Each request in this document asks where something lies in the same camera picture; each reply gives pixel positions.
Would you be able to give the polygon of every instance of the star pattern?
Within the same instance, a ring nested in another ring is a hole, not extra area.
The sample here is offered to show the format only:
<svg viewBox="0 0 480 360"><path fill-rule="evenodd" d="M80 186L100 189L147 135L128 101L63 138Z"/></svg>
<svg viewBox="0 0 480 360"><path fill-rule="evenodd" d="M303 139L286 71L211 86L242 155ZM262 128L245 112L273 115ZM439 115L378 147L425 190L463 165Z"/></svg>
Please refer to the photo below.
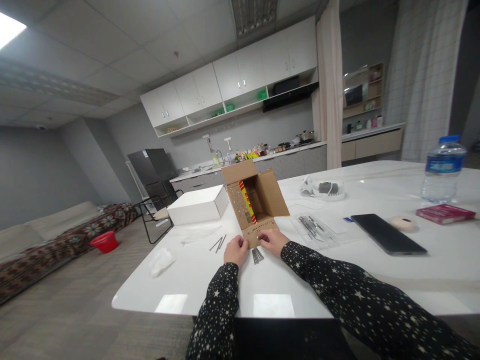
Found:
<svg viewBox="0 0 480 360"><path fill-rule="evenodd" d="M445 322L361 267L332 260L294 241L283 247L281 259L312 287L345 330L382 359L480 359L475 347ZM229 262L211 280L187 359L235 357L238 272L238 266Z"/></svg>

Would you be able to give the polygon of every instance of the white table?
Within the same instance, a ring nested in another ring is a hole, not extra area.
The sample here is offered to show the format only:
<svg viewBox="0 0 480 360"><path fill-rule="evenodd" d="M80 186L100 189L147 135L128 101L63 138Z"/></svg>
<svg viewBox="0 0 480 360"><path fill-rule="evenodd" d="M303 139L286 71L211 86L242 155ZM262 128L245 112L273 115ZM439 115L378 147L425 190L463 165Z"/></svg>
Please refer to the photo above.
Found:
<svg viewBox="0 0 480 360"><path fill-rule="evenodd" d="M314 181L337 180L345 184L346 197L337 202L302 199L299 186L303 177L279 181L292 215L311 209L328 211L339 217L378 214L383 219L402 215L415 218L417 233L409 234L428 250L429 256L401 257L386 254L367 235L358 241L322 250L330 258L363 267L378 279L405 291L434 315L480 313L480 227L468 221L437 225L415 215L415 210L431 204L419 198L424 165L400 161L375 161L311 175ZM480 170L463 169L453 205L480 211ZM289 217L277 217L280 230L290 239L304 242ZM112 300L115 309L196 316L212 276L223 263L226 243L218 253L209 251L217 239L240 234L232 207L221 220L202 226L222 228L198 242L182 247L179 234L189 227L175 226L155 247L174 248L177 261L158 278L149 275L155 249L125 281ZM310 286L300 280L280 259L260 250L265 260L254 265L249 255L239 274L241 318L315 318L332 315Z"/></svg>

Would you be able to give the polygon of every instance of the refrigerator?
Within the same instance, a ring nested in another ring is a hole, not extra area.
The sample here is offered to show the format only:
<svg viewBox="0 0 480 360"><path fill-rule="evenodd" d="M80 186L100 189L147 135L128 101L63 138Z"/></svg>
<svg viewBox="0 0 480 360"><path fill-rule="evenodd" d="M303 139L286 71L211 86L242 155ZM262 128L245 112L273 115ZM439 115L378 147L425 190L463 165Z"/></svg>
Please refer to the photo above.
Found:
<svg viewBox="0 0 480 360"><path fill-rule="evenodd" d="M174 193L174 187L170 183L171 179L177 177L177 171L164 149L140 150L128 154L128 159L149 196L163 197L165 205L177 200L177 194ZM160 210L163 206L159 202L155 207Z"/></svg>

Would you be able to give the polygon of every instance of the black phone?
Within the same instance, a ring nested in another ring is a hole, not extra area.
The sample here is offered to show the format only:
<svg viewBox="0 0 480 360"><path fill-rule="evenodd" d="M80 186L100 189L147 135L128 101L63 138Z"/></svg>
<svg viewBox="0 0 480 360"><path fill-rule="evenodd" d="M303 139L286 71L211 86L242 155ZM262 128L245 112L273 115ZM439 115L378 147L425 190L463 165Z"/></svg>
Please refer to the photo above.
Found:
<svg viewBox="0 0 480 360"><path fill-rule="evenodd" d="M425 255L427 250L376 214L351 216L389 255Z"/></svg>

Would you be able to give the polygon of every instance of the curtain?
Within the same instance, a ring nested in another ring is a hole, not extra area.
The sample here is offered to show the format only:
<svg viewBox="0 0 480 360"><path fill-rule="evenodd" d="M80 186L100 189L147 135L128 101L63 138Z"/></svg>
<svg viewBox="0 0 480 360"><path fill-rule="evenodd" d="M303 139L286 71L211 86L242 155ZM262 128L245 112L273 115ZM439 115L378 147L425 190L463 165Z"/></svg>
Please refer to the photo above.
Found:
<svg viewBox="0 0 480 360"><path fill-rule="evenodd" d="M447 135L468 0L401 0L384 123L406 123L401 159L425 162Z"/></svg>
<svg viewBox="0 0 480 360"><path fill-rule="evenodd" d="M312 100L313 128L321 130L322 140L327 141L327 169L342 166L344 87L339 2L330 0L316 24L319 91Z"/></svg>

